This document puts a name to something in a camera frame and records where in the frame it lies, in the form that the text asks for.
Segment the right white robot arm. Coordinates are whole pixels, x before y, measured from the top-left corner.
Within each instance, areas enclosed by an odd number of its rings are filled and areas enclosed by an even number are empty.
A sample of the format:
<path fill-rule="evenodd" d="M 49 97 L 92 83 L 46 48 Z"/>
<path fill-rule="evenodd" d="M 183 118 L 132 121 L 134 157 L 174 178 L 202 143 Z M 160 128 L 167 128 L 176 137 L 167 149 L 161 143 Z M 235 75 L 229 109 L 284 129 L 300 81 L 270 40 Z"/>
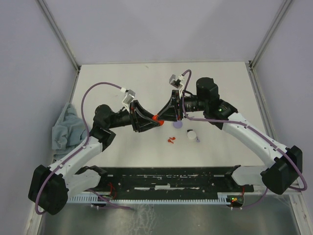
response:
<path fill-rule="evenodd" d="M 183 75 L 172 75 L 169 83 L 174 86 L 169 102 L 158 113 L 158 120 L 178 121 L 188 112 L 203 112 L 202 121 L 217 126 L 232 135 L 254 152 L 263 166 L 235 166 L 224 185 L 236 191 L 245 185 L 264 185 L 281 195 L 302 173 L 303 152 L 297 146 L 291 148 L 265 135 L 250 124 L 238 110 L 220 99 L 218 86 L 209 77 L 196 81 L 196 94 L 184 97 L 188 80 Z"/>

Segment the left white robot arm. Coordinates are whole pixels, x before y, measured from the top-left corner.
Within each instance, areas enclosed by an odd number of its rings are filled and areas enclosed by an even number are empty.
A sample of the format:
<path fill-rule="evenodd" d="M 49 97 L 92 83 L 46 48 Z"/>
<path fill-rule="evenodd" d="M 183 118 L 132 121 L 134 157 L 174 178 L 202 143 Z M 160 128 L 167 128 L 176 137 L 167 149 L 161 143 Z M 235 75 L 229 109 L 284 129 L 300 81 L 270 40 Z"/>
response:
<path fill-rule="evenodd" d="M 143 109 L 136 100 L 130 103 L 128 110 L 122 108 L 117 113 L 108 105 L 98 106 L 92 129 L 83 142 L 50 166 L 40 165 L 34 170 L 28 199 L 36 208 L 55 215 L 77 194 L 90 188 L 105 190 L 108 186 L 106 171 L 85 164 L 110 146 L 116 136 L 112 129 L 131 125 L 135 132 L 145 132 L 162 124 L 158 115 Z"/>

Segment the right aluminium frame post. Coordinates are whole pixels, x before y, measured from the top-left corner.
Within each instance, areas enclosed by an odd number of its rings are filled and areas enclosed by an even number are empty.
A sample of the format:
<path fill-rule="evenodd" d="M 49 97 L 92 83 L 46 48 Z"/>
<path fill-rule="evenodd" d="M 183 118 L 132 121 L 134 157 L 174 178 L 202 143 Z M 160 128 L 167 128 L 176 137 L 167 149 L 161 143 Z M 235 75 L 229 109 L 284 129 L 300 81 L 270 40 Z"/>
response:
<path fill-rule="evenodd" d="M 251 70 L 255 69 L 260 62 L 263 54 L 265 53 L 267 47 L 269 46 L 273 36 L 278 30 L 280 24 L 283 22 L 285 16 L 293 5 L 293 0 L 283 0 L 279 9 L 277 10 L 265 36 L 263 37 L 258 49 L 255 52 L 254 58 L 249 62 L 249 67 Z"/>

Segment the white earbud charging case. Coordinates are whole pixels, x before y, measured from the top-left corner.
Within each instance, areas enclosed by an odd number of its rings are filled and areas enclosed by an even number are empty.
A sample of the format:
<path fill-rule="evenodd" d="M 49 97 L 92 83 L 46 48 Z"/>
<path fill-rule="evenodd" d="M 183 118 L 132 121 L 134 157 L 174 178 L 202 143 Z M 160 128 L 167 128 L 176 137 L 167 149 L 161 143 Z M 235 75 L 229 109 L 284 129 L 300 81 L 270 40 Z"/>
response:
<path fill-rule="evenodd" d="M 189 140 L 196 140 L 197 139 L 197 134 L 194 131 L 188 131 L 187 132 L 187 137 Z"/>

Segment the red earbud charging case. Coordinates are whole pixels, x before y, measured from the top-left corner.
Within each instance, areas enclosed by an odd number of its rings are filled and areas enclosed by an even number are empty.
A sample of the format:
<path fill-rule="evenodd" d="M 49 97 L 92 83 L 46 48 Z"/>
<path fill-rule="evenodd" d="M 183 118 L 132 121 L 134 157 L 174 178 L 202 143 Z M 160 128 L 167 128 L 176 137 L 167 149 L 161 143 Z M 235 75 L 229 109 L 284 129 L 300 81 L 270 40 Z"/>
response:
<path fill-rule="evenodd" d="M 162 125 L 164 124 L 164 121 L 163 121 L 163 120 L 160 120 L 158 115 L 154 115 L 154 116 L 152 117 L 152 120 L 155 121 L 155 122 L 157 122 L 160 126 L 162 126 Z"/>

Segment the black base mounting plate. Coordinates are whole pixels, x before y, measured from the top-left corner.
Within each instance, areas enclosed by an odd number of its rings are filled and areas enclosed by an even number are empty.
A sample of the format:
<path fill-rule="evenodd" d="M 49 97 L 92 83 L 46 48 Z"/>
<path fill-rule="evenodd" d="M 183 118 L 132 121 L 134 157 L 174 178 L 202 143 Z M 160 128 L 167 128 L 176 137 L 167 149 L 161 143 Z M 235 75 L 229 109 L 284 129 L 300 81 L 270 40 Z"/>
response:
<path fill-rule="evenodd" d="M 231 177 L 235 167 L 101 167 L 106 171 L 95 189 L 132 190 L 135 188 L 204 189 L 209 192 L 253 192 L 253 186 L 238 185 Z"/>

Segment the blue-grey cloth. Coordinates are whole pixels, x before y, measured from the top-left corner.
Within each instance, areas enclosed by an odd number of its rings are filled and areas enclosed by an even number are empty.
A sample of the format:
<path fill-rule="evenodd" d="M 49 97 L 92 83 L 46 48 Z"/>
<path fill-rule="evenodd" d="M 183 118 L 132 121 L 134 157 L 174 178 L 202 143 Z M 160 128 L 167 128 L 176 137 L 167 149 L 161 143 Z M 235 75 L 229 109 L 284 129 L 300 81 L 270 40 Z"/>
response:
<path fill-rule="evenodd" d="M 54 160 L 60 160 L 75 149 L 87 137 L 84 122 L 77 116 L 71 103 L 66 103 L 52 127 L 52 150 Z"/>

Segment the aluminium frame post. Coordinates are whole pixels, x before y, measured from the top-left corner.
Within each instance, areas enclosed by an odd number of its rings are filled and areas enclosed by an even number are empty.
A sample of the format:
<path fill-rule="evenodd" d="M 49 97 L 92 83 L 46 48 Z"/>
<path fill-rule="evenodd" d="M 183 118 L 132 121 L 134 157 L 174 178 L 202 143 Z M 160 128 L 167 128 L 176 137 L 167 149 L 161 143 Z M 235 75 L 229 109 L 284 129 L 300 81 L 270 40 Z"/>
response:
<path fill-rule="evenodd" d="M 70 63 L 72 64 L 73 68 L 76 71 L 80 70 L 80 65 L 77 62 L 73 51 L 71 50 L 64 34 L 62 33 L 60 27 L 57 24 L 57 21 L 55 20 L 52 11 L 50 10 L 47 2 L 45 0 L 36 0 L 36 3 L 38 4 L 39 8 L 41 9 L 44 17 L 47 19 L 47 22 L 55 34 L 57 41 L 60 43 L 64 53 L 66 54 L 67 58 L 69 59 Z"/>
<path fill-rule="evenodd" d="M 293 5 L 293 0 L 283 0 L 279 9 L 277 10 L 265 36 L 263 37 L 258 49 L 255 52 L 254 58 L 249 62 L 249 67 L 251 70 L 255 69 L 260 62 L 263 54 L 265 53 L 267 47 L 269 46 L 273 36 L 278 30 L 280 24 L 283 22 L 285 16 Z"/>

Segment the left aluminium frame post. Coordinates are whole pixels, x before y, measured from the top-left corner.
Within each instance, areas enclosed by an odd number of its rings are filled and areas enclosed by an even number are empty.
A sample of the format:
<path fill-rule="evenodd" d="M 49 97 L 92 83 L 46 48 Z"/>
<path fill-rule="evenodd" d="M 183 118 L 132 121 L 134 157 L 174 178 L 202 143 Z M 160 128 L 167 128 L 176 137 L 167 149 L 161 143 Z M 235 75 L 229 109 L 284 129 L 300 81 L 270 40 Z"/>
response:
<path fill-rule="evenodd" d="M 55 20 L 52 11 L 50 10 L 47 2 L 45 0 L 36 0 L 36 3 L 38 4 L 39 8 L 41 9 L 44 17 L 47 19 L 47 22 L 55 34 L 57 41 L 60 43 L 64 53 L 66 54 L 67 58 L 69 59 L 70 63 L 72 64 L 73 68 L 76 71 L 80 70 L 80 65 L 77 62 L 73 51 L 71 50 L 64 34 L 62 33 L 60 27 L 57 24 L 57 21 Z"/>

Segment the purple earbud charging case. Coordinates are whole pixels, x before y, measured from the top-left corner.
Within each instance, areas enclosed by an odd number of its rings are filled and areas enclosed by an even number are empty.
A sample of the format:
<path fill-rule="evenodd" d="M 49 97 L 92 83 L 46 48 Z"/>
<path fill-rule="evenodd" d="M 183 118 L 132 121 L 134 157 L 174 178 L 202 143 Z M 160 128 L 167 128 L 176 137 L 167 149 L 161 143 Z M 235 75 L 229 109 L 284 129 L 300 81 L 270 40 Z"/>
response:
<path fill-rule="evenodd" d="M 173 127 L 176 128 L 176 129 L 180 129 L 183 127 L 183 123 L 181 120 L 178 120 L 176 122 L 173 122 Z"/>

